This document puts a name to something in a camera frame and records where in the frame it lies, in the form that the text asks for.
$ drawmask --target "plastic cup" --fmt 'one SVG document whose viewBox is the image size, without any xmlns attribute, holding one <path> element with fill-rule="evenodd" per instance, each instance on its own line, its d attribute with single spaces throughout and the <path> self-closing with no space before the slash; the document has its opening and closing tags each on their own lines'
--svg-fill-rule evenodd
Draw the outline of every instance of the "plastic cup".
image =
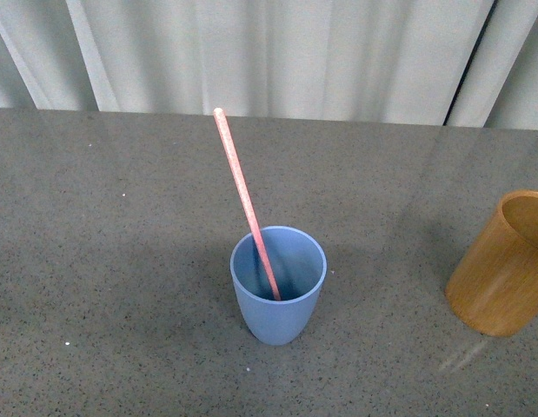
<svg viewBox="0 0 538 417">
<path fill-rule="evenodd" d="M 282 300 L 274 301 L 251 234 L 234 248 L 230 272 L 251 333 L 268 345 L 284 345 L 307 325 L 327 273 L 327 260 L 316 240 L 301 230 L 270 226 L 261 233 Z"/>
</svg>

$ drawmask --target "brown cylindrical container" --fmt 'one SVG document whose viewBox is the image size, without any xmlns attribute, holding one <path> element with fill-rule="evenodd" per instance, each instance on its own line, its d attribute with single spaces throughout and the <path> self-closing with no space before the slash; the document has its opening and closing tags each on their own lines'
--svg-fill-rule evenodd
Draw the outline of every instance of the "brown cylindrical container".
<svg viewBox="0 0 538 417">
<path fill-rule="evenodd" d="M 538 314 L 538 191 L 502 197 L 446 296 L 462 321 L 492 336 L 515 334 Z"/>
</svg>

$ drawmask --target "pink straw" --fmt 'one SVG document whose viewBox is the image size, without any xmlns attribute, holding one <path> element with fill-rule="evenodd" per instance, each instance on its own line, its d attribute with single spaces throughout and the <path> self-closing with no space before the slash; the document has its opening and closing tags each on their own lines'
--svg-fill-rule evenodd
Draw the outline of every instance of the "pink straw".
<svg viewBox="0 0 538 417">
<path fill-rule="evenodd" d="M 275 297 L 276 301 L 281 301 L 282 299 L 280 298 L 280 292 L 278 291 L 278 286 L 276 285 L 275 274 L 272 272 L 269 256 L 267 255 L 267 249 L 265 248 L 265 243 L 262 241 L 261 230 L 259 229 L 259 223 L 257 223 L 255 211 L 253 210 L 253 204 L 251 203 L 251 198 L 249 197 L 248 187 L 245 184 L 245 178 L 243 178 L 242 167 L 240 166 L 240 160 L 237 158 L 236 148 L 234 147 L 234 141 L 232 140 L 232 135 L 230 134 L 230 127 L 228 126 L 226 115 L 222 109 L 215 109 L 214 115 L 218 133 L 220 133 L 220 138 L 223 140 L 226 157 L 228 158 L 230 169 L 232 170 L 232 175 L 234 176 L 234 181 L 236 182 L 237 191 L 240 195 L 240 199 L 242 200 L 243 210 L 245 211 L 245 216 L 248 218 L 249 228 L 251 229 L 253 240 L 255 241 L 259 256 L 261 256 L 262 265 L 264 266 L 265 272 L 269 278 L 272 295 Z"/>
</svg>

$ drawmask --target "white curtain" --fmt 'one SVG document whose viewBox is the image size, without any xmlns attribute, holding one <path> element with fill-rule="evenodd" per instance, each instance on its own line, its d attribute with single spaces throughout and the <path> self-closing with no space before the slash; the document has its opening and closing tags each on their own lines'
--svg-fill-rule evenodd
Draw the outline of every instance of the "white curtain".
<svg viewBox="0 0 538 417">
<path fill-rule="evenodd" d="M 538 129 L 538 0 L 0 0 L 0 107 L 218 106 Z"/>
</svg>

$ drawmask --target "gray countertop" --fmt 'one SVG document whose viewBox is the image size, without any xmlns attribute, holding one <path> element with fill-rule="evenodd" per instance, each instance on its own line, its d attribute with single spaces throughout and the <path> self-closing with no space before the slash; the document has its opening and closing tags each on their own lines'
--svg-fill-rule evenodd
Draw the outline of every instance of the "gray countertop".
<svg viewBox="0 0 538 417">
<path fill-rule="evenodd" d="M 538 416 L 538 316 L 492 338 L 443 294 L 498 199 L 538 189 L 538 131 L 229 124 L 260 223 L 329 262 L 283 347 L 237 306 L 212 117 L 0 109 L 1 416 Z"/>
</svg>

